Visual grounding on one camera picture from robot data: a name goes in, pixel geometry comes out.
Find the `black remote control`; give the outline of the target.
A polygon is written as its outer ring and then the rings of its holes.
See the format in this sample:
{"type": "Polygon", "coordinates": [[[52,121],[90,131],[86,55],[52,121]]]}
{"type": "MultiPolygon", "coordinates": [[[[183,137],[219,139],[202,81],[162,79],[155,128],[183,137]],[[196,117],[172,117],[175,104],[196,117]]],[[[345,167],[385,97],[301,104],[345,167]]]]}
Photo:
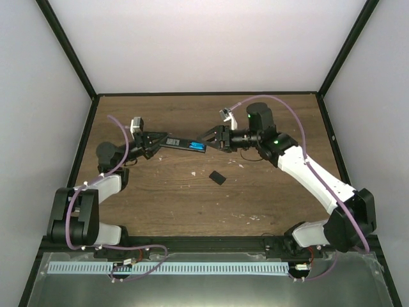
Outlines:
{"type": "Polygon", "coordinates": [[[185,150],[185,151],[190,151],[190,152],[199,152],[199,153],[205,153],[206,152],[206,150],[194,150],[194,149],[189,148],[189,144],[191,142],[199,143],[199,142],[197,142],[195,140],[191,140],[191,139],[167,137],[166,142],[163,143],[161,145],[161,147],[172,148],[172,149],[176,149],[176,150],[185,150]]]}

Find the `blue battery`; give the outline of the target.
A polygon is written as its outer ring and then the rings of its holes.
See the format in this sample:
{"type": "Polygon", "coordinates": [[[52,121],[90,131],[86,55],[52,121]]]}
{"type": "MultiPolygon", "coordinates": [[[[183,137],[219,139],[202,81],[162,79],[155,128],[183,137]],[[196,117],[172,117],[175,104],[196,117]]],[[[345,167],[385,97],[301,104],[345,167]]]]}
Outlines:
{"type": "Polygon", "coordinates": [[[196,143],[196,142],[191,142],[189,144],[189,148],[194,149],[194,150],[206,150],[206,146],[201,143],[196,143]]]}

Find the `black battery cover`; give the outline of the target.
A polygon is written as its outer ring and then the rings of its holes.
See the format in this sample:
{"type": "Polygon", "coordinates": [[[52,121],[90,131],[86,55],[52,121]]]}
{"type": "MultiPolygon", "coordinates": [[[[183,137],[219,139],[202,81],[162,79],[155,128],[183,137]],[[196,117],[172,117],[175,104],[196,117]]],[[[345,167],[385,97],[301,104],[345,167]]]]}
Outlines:
{"type": "Polygon", "coordinates": [[[217,171],[211,172],[208,177],[218,185],[222,185],[226,181],[226,177],[224,177],[217,171]]]}

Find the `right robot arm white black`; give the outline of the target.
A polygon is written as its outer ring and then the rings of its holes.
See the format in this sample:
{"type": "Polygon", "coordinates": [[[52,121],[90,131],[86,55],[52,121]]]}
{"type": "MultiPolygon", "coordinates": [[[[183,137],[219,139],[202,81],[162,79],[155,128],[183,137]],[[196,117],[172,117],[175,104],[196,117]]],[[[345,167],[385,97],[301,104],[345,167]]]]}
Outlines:
{"type": "Polygon", "coordinates": [[[297,258],[307,248],[323,245],[342,253],[351,249],[368,253],[367,236],[376,230],[373,194],[339,180],[308,156],[305,143],[279,132],[264,102],[248,105],[246,113],[249,126],[240,130],[233,110],[222,109],[224,124],[206,131],[198,141],[226,153],[255,148],[263,160],[294,178],[319,201],[328,219],[301,222],[289,229],[286,254],[297,258]]]}

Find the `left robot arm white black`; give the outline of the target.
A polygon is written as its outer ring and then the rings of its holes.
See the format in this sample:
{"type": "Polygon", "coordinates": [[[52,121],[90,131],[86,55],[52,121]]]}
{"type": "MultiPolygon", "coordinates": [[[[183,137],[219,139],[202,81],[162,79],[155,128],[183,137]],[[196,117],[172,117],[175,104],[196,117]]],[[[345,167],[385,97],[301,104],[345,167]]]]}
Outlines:
{"type": "Polygon", "coordinates": [[[152,158],[166,141],[166,132],[135,132],[133,140],[116,146],[100,143],[96,148],[98,171],[93,180],[77,187],[62,187],[54,196],[47,227],[47,238],[71,249],[84,246],[105,246],[116,258],[130,252],[130,241],[123,237],[121,226],[100,222],[99,205],[124,190],[128,184],[128,162],[139,157],[152,158]]]}

